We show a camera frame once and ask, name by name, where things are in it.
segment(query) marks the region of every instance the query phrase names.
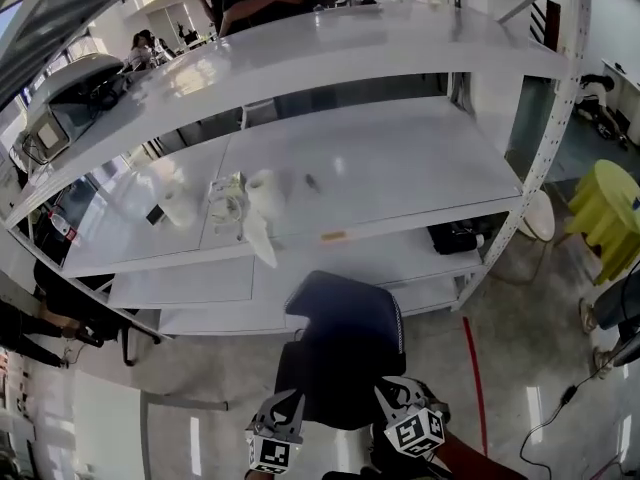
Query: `chair leg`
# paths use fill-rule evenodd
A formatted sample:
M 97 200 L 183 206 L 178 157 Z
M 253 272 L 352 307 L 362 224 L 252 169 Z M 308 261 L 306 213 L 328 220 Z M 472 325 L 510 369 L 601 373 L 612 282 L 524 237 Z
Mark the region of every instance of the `chair leg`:
M 129 359 L 129 329 L 128 325 L 122 328 L 122 359 L 124 364 L 131 368 L 136 362 Z
M 138 327 L 136 324 L 129 324 L 129 327 L 132 327 L 136 331 L 141 332 L 146 336 L 149 336 L 153 340 L 154 345 L 160 345 L 160 343 L 162 343 L 162 339 L 159 336 L 156 336 L 155 334 L 151 334 L 149 331 L 143 329 L 142 327 Z

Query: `woman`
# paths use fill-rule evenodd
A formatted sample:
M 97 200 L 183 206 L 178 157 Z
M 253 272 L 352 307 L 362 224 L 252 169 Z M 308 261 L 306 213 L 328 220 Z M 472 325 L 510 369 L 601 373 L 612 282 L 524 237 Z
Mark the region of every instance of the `woman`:
M 576 112 L 589 121 L 604 120 L 604 126 L 613 128 L 615 133 L 620 135 L 620 126 L 607 110 L 607 93 L 615 86 L 610 76 L 583 76 L 576 97 Z
M 133 36 L 131 52 L 126 61 L 127 66 L 130 66 L 132 71 L 142 71 L 153 67 L 151 62 L 153 56 L 148 46 L 149 43 L 145 36 L 142 34 Z

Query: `black office chair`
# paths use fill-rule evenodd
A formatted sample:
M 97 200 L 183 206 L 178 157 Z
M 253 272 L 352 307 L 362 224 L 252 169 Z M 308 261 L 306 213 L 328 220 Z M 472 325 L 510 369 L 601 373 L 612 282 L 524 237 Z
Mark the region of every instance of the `black office chair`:
M 299 342 L 285 345 L 275 392 L 304 393 L 306 421 L 342 430 L 380 421 L 374 385 L 406 370 L 402 318 L 393 296 L 315 271 L 292 295 L 286 312 L 310 322 Z

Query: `white metal shelf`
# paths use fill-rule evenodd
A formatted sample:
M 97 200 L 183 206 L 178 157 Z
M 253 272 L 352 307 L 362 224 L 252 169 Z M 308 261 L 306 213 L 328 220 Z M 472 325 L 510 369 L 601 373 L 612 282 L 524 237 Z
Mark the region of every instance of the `white metal shelf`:
M 423 278 L 381 285 L 398 302 L 404 316 L 450 307 L 457 301 L 452 278 Z M 285 315 L 282 301 L 242 301 L 160 305 L 160 332 L 180 335 L 274 334 L 304 326 L 300 317 Z
M 414 73 L 561 78 L 568 60 L 468 9 L 388 3 L 270 23 L 198 48 L 145 77 L 64 154 L 39 169 L 6 220 L 154 137 L 262 99 Z
M 477 251 L 438 254 L 426 229 L 414 229 L 341 244 L 278 252 L 272 269 L 254 256 L 117 274 L 109 304 L 156 308 L 158 304 L 201 304 L 287 298 L 313 270 L 381 285 L 408 279 L 469 274 L 482 267 Z
M 205 213 L 206 186 L 218 165 L 221 176 L 236 171 L 250 176 L 264 168 L 281 176 L 287 206 L 270 235 L 283 249 L 326 243 L 327 234 L 336 232 L 343 240 L 357 240 L 509 211 L 521 197 L 520 182 L 504 158 L 473 119 L 444 97 L 340 108 L 243 130 L 152 164 L 147 171 L 162 172 L 165 181 L 174 172 L 191 176 L 187 181 L 202 204 L 189 229 L 176 230 L 168 221 L 152 227 L 143 218 L 161 192 L 146 175 L 126 177 L 125 188 L 116 185 L 118 196 L 109 201 L 97 194 L 64 274 L 83 277 L 253 255 L 249 244 L 238 243 L 237 228 L 216 234 Z M 307 175 L 319 192 L 306 184 Z

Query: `perforated metal post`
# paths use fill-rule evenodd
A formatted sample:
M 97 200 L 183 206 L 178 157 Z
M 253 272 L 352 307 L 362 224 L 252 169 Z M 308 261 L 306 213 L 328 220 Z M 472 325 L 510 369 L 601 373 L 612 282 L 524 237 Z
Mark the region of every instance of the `perforated metal post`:
M 505 247 L 513 237 L 522 217 L 529 208 L 531 200 L 540 189 L 542 182 L 549 172 L 560 141 L 564 136 L 567 123 L 573 110 L 573 103 L 578 92 L 580 76 L 582 74 L 582 60 L 584 49 L 589 36 L 589 23 L 591 20 L 591 0 L 571 0 L 571 39 L 568 42 L 567 56 L 569 57 L 569 71 L 560 81 L 551 116 L 542 137 L 529 174 L 523 186 L 522 204 L 517 210 L 509 213 L 507 220 L 500 229 L 484 259 L 483 269 L 476 273 L 462 290 L 458 303 L 453 309 L 458 309 L 471 296 L 474 290 L 482 282 L 493 264 L 500 257 Z

